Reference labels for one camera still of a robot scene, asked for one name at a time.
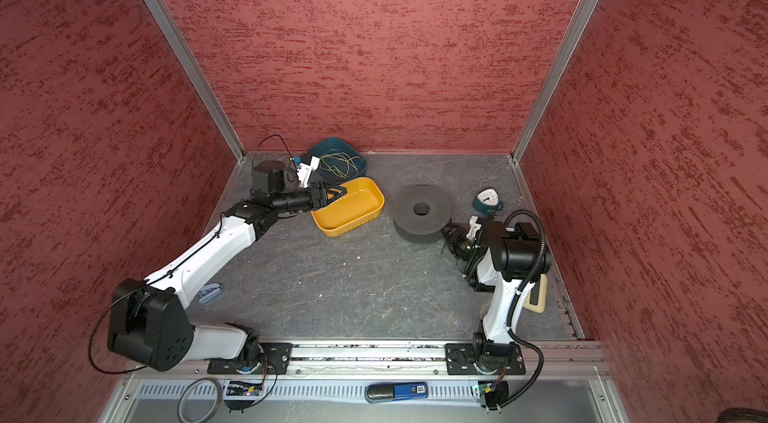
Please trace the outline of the grey cable spool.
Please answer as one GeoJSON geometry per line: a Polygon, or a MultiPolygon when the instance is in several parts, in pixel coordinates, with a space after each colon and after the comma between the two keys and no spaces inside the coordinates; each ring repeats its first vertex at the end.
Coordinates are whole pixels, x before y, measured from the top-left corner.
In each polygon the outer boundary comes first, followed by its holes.
{"type": "Polygon", "coordinates": [[[450,197],[429,185],[412,185],[400,189],[393,200],[391,215],[397,234],[416,244],[435,243],[443,238],[442,230],[451,221],[450,197]]]}

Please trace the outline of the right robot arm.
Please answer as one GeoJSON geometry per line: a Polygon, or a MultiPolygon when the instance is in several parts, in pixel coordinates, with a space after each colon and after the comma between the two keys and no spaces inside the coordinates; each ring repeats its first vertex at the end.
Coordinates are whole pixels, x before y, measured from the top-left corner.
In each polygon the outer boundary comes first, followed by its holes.
{"type": "Polygon", "coordinates": [[[469,343],[445,346],[450,375],[523,375],[521,345],[512,338],[527,299],[543,302],[542,279],[549,271],[547,247],[539,230],[473,219],[468,228],[450,223],[441,230],[450,253],[465,263],[461,270],[476,292],[492,300],[469,343]]]}

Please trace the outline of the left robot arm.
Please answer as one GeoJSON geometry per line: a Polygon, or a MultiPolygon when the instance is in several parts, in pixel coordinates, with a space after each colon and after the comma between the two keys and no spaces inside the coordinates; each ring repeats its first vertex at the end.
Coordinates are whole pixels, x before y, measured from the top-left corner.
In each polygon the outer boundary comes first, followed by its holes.
{"type": "Polygon", "coordinates": [[[144,279],[126,279],[114,290],[105,314],[110,352],[159,372],[184,361],[204,360],[239,374],[267,371],[255,330],[234,323],[194,325],[186,310],[225,265],[281,217],[323,209],[341,200],[347,190],[314,180],[288,190],[286,167],[274,160],[258,163],[251,176],[249,198],[223,212],[200,241],[144,279]]]}

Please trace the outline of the teal plastic tray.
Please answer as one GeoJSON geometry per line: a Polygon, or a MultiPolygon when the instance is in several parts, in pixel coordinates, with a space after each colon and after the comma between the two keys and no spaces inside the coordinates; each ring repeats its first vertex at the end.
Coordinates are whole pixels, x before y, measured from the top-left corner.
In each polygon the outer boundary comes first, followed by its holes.
{"type": "Polygon", "coordinates": [[[342,184],[364,177],[367,172],[366,160],[341,138],[324,139],[303,153],[301,159],[308,163],[311,156],[320,159],[317,171],[329,183],[342,184]]]}

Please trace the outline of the yellow plastic tray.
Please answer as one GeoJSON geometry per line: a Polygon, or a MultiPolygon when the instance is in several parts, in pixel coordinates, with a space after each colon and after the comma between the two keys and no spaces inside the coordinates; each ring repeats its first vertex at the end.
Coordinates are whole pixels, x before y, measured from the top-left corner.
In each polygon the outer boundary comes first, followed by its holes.
{"type": "Polygon", "coordinates": [[[359,177],[342,184],[347,194],[329,206],[312,212],[316,226],[327,237],[338,237],[379,217],[385,197],[370,178],[359,177]]]}

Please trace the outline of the teal kitchen scale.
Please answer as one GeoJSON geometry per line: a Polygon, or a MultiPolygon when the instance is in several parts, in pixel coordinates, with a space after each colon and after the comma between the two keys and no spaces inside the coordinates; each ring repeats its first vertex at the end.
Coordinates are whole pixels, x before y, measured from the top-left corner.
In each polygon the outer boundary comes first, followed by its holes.
{"type": "Polygon", "coordinates": [[[473,198],[472,207],[479,214],[490,216],[502,212],[504,210],[504,203],[495,189],[486,188],[477,193],[473,198]]]}

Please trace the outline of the beige calculator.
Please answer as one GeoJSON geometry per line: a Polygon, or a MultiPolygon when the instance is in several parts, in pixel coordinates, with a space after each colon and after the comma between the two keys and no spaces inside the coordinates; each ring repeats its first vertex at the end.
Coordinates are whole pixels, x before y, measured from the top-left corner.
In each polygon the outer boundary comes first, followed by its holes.
{"type": "Polygon", "coordinates": [[[523,308],[541,314],[546,309],[548,277],[541,275],[537,282],[530,284],[530,291],[527,293],[523,303],[523,308]]]}

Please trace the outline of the small blue object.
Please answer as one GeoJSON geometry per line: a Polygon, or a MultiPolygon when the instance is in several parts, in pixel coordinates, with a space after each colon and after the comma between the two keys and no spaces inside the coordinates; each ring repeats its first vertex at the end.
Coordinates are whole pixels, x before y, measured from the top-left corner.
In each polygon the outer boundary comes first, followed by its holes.
{"type": "Polygon", "coordinates": [[[197,293],[200,305],[207,305],[214,301],[223,293],[224,289],[219,283],[209,283],[204,285],[197,293]]]}

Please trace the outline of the blue black handheld device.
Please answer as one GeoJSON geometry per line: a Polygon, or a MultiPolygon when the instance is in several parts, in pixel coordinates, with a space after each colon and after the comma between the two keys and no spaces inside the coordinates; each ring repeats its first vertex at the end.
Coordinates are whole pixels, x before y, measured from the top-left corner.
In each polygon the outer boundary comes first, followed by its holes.
{"type": "Polygon", "coordinates": [[[429,386],[426,382],[375,383],[366,387],[364,397],[371,404],[421,400],[429,397],[429,386]]]}

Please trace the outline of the left corner aluminium profile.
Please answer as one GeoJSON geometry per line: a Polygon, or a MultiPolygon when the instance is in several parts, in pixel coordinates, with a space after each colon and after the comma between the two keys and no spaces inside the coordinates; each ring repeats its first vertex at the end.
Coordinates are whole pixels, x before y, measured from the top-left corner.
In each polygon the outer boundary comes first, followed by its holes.
{"type": "Polygon", "coordinates": [[[200,97],[216,128],[225,140],[235,159],[241,163],[247,151],[236,134],[213,88],[204,75],[182,31],[177,25],[164,0],[143,0],[151,16],[161,30],[177,61],[200,97]]]}

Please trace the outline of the corner aluminium profile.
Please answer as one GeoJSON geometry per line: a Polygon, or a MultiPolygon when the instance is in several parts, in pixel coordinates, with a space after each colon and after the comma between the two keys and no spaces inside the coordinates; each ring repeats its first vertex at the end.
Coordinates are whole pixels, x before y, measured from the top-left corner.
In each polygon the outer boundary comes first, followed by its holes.
{"type": "Polygon", "coordinates": [[[247,151],[236,134],[213,88],[204,75],[182,31],[177,25],[164,0],[143,0],[151,16],[161,30],[177,61],[200,97],[216,128],[225,140],[235,159],[241,163],[247,151]]]}
{"type": "Polygon", "coordinates": [[[558,84],[568,67],[568,64],[578,47],[583,33],[600,0],[579,0],[571,16],[564,36],[558,46],[552,64],[546,74],[540,91],[533,103],[521,133],[511,152],[511,163],[520,165],[523,156],[544,116],[547,107],[558,87],[558,84]]]}

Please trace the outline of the right corner aluminium profile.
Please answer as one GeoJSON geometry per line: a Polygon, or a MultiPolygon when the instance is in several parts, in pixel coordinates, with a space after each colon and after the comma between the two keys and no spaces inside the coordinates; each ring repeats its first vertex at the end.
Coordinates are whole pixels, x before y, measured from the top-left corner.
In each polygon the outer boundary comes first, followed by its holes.
{"type": "Polygon", "coordinates": [[[546,74],[540,91],[533,103],[521,133],[511,152],[511,163],[520,165],[523,156],[544,116],[547,107],[558,87],[558,84],[568,67],[568,64],[578,47],[583,33],[600,0],[579,0],[571,16],[564,36],[558,46],[552,64],[546,74]]]}

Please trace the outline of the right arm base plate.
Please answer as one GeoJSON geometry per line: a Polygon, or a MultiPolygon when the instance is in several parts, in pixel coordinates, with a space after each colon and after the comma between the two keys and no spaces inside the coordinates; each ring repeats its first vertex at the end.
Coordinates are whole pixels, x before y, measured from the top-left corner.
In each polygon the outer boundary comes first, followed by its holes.
{"type": "Polygon", "coordinates": [[[444,346],[449,375],[520,376],[526,373],[521,348],[515,343],[449,343],[444,346]]]}

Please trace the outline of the aluminium rail frame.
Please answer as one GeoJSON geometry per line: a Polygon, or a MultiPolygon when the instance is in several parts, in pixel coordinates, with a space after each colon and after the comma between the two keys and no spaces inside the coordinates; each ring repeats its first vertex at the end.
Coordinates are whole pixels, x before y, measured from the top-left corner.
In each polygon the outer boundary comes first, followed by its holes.
{"type": "MultiPolygon", "coordinates": [[[[449,375],[441,340],[275,340],[272,343],[294,345],[291,360],[281,381],[291,380],[417,380],[417,379],[489,379],[496,376],[449,375]]],[[[613,372],[603,355],[601,344],[594,341],[536,341],[544,355],[542,380],[610,379],[613,372]]],[[[537,365],[535,351],[524,348],[526,373],[504,376],[523,380],[537,365]]]]}

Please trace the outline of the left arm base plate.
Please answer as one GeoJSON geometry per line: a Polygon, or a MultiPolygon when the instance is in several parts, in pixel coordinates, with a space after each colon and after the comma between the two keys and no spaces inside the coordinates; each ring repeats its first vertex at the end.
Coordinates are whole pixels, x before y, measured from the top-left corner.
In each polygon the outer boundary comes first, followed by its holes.
{"type": "Polygon", "coordinates": [[[241,364],[235,360],[212,359],[208,363],[209,375],[235,375],[255,377],[265,372],[285,375],[294,345],[291,343],[260,343],[254,363],[241,364]]]}

